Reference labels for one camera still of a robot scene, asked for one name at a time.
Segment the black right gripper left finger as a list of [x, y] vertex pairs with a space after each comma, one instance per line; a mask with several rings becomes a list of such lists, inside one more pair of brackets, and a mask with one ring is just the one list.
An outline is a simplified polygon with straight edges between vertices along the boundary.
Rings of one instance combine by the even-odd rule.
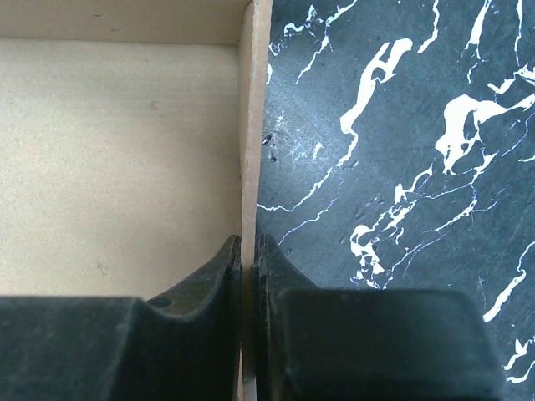
[[150, 300], [3, 297], [2, 399], [236, 399], [240, 245]]

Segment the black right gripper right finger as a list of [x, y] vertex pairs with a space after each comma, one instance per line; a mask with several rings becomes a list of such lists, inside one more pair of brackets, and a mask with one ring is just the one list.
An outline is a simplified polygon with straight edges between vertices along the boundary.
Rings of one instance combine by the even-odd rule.
[[260, 400], [501, 400], [505, 377], [471, 299], [316, 286], [271, 236], [253, 265]]

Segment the cardboard box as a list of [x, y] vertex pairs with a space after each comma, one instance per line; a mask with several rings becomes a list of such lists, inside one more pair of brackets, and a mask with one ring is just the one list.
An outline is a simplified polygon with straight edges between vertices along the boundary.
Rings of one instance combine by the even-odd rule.
[[1, 4], [1, 300], [252, 265], [269, 1]]

